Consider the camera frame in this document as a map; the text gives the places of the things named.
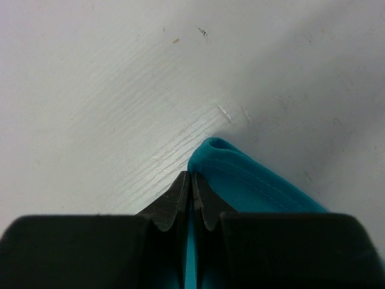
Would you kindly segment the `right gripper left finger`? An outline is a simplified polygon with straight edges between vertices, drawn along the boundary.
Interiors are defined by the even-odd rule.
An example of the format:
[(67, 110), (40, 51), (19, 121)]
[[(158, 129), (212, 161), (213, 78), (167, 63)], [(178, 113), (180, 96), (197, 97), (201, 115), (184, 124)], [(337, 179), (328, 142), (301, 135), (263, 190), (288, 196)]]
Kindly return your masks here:
[(183, 288), (190, 175), (135, 215), (34, 215), (1, 237), (2, 288)]

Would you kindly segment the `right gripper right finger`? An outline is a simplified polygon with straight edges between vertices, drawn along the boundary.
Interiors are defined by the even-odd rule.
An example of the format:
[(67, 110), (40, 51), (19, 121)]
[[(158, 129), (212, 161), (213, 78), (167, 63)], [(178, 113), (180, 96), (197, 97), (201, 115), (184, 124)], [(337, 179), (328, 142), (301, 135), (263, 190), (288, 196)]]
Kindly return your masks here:
[(330, 213), (240, 213), (191, 181), (198, 288), (383, 288), (363, 226)]

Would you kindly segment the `teal t shirt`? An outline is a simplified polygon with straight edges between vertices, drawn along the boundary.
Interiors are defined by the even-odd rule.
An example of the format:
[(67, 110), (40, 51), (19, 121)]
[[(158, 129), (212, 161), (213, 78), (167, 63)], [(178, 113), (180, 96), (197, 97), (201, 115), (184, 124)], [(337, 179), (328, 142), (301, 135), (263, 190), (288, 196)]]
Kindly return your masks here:
[(204, 140), (188, 161), (211, 189), (235, 210), (251, 213), (324, 213), (299, 188), (222, 138)]

